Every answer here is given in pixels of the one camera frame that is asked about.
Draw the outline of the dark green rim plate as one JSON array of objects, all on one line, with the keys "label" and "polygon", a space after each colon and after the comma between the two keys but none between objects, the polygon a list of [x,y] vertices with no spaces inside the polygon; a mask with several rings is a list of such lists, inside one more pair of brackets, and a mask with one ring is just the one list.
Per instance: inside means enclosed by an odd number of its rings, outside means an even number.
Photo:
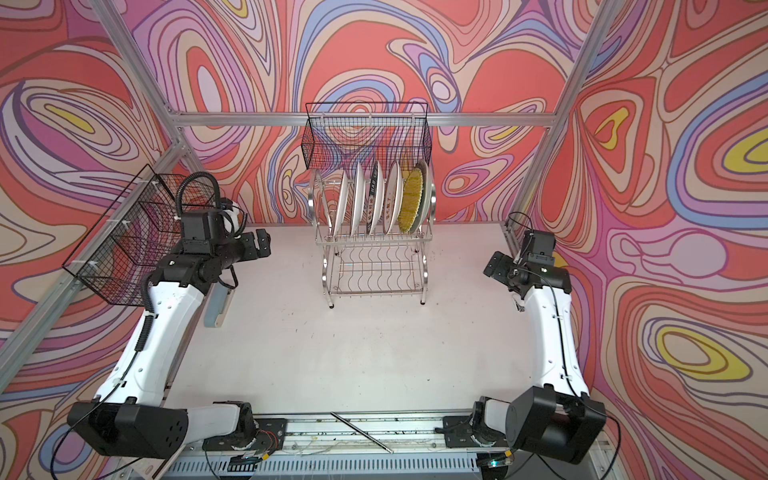
[{"label": "dark green rim plate", "polygon": [[385,180],[383,167],[380,162],[372,170],[369,184],[369,202],[368,217],[366,222],[366,234],[371,236],[375,233],[376,226],[381,218],[384,202]]}]

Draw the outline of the yellow woven pattern plate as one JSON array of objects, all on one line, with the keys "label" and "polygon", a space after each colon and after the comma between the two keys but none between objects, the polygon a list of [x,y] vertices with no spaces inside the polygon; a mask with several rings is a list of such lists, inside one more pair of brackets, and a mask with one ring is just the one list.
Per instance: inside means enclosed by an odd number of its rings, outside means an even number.
[{"label": "yellow woven pattern plate", "polygon": [[403,234],[411,231],[419,215],[424,179],[424,169],[421,165],[417,165],[404,182],[401,208],[398,214],[398,227]]}]

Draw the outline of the light green flower plate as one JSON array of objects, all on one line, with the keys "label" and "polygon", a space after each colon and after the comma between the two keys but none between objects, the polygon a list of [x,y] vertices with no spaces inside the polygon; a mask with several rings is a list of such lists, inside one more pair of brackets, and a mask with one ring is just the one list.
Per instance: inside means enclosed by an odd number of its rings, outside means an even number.
[{"label": "light green flower plate", "polygon": [[420,161],[419,167],[422,169],[424,174],[424,188],[423,188],[423,195],[420,205],[420,217],[418,225],[421,226],[428,218],[429,210],[431,208],[432,203],[432,190],[433,190],[433,175],[431,167],[425,162]]}]

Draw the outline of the black thin rod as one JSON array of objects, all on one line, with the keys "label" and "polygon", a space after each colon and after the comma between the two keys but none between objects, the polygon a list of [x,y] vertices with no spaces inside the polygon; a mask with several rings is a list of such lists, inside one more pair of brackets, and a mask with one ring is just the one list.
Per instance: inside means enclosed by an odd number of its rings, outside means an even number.
[{"label": "black thin rod", "polygon": [[344,418],[343,416],[339,415],[339,414],[338,414],[338,413],[336,413],[336,412],[330,412],[329,414],[330,414],[330,415],[331,415],[331,416],[332,416],[332,417],[333,417],[335,420],[337,420],[338,422],[341,422],[343,425],[347,426],[348,428],[350,428],[350,429],[351,429],[352,431],[354,431],[355,433],[357,433],[357,434],[361,435],[361,436],[362,436],[362,437],[364,437],[365,439],[367,439],[367,440],[369,440],[370,442],[372,442],[374,445],[376,445],[376,446],[378,446],[379,448],[383,449],[383,450],[384,450],[385,452],[387,452],[388,454],[394,454],[394,453],[395,453],[395,452],[394,452],[394,450],[393,450],[393,449],[391,449],[389,446],[385,445],[385,444],[384,444],[382,441],[378,440],[377,438],[375,438],[375,437],[374,437],[373,435],[371,435],[370,433],[368,433],[368,432],[366,432],[365,430],[363,430],[363,429],[359,428],[358,426],[356,426],[355,424],[353,424],[353,423],[352,423],[350,420],[348,420],[348,419]]}]

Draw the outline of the silver two-tier dish rack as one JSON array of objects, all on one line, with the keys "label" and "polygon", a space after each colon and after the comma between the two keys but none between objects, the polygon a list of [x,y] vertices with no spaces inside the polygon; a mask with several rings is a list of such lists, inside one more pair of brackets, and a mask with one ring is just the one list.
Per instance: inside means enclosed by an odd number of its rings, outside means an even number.
[{"label": "silver two-tier dish rack", "polygon": [[430,272],[428,247],[433,239],[436,193],[431,192],[428,216],[412,234],[333,234],[326,196],[339,178],[325,180],[312,170],[307,193],[309,219],[322,254],[320,282],[328,308],[338,297],[413,296],[427,303]]}]

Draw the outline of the orange sunburst plate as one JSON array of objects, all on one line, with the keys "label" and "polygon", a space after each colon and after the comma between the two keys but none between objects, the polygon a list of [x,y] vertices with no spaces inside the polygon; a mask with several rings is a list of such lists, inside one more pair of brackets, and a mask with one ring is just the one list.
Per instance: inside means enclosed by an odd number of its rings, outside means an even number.
[{"label": "orange sunburst plate", "polygon": [[398,161],[395,161],[387,177],[384,203],[384,233],[389,234],[394,228],[396,210],[402,193],[402,171]]},{"label": "orange sunburst plate", "polygon": [[333,223],[333,232],[332,232],[333,239],[337,239],[341,233],[345,215],[346,215],[347,205],[348,205],[348,195],[349,195],[349,178],[347,173],[343,172],[341,182],[340,182],[340,188],[339,188],[337,210],[336,210],[336,215]]}]

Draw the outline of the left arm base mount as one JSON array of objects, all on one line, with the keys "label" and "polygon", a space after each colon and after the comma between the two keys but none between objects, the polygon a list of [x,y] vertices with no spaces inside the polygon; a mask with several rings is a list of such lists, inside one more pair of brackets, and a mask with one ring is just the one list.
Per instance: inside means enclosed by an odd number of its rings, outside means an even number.
[{"label": "left arm base mount", "polygon": [[256,418],[251,433],[231,433],[203,441],[207,452],[274,453],[283,449],[288,420],[280,417]]}]

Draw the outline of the light blue sponge block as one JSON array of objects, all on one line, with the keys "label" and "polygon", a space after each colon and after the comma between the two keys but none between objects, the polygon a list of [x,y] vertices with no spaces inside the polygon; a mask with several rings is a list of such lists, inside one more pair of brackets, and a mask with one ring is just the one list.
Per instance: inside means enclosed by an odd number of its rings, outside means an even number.
[{"label": "light blue sponge block", "polygon": [[211,287],[202,313],[202,322],[205,328],[220,328],[223,325],[234,293],[234,289],[221,284]]}]

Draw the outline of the white black-rim plate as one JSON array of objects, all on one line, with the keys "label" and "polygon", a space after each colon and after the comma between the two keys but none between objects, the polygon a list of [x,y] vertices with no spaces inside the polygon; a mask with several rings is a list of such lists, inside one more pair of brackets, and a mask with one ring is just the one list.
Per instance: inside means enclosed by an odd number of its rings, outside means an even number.
[{"label": "white black-rim plate", "polygon": [[358,163],[356,165],[356,176],[354,186],[354,202],[351,215],[350,234],[356,235],[362,220],[363,210],[365,207],[365,187],[366,178],[363,165]]}]

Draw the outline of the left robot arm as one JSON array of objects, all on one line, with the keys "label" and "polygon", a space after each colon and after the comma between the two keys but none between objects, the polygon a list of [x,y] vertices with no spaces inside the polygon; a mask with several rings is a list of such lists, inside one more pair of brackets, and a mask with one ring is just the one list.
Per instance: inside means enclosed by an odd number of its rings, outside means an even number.
[{"label": "left robot arm", "polygon": [[266,258],[264,229],[241,232],[236,216],[215,208],[180,215],[181,238],[140,284],[142,321],[90,401],[75,403],[72,432],[105,457],[168,459],[182,446],[222,437],[239,448],[257,436],[249,403],[192,409],[164,405],[166,382],[183,337],[211,287],[238,262]]}]

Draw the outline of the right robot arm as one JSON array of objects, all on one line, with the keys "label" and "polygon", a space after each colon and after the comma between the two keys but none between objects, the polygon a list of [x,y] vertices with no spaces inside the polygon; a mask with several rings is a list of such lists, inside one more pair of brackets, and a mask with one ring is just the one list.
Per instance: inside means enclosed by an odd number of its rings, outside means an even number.
[{"label": "right robot arm", "polygon": [[469,419],[471,439],[499,441],[569,464],[580,463],[607,421],[592,399],[578,365],[572,323],[572,284],[556,266],[553,234],[527,230],[516,257],[495,252],[484,269],[502,283],[530,322],[534,346],[532,385],[511,402],[482,397]]}]

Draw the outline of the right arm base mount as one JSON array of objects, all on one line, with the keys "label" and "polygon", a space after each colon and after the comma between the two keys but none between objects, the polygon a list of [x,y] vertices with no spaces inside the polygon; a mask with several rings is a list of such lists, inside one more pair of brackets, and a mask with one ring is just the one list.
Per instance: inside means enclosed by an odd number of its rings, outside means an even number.
[{"label": "right arm base mount", "polygon": [[471,420],[469,415],[444,416],[442,424],[434,428],[442,435],[448,448],[501,449],[513,453],[517,449],[508,444],[506,436],[481,421]]}]

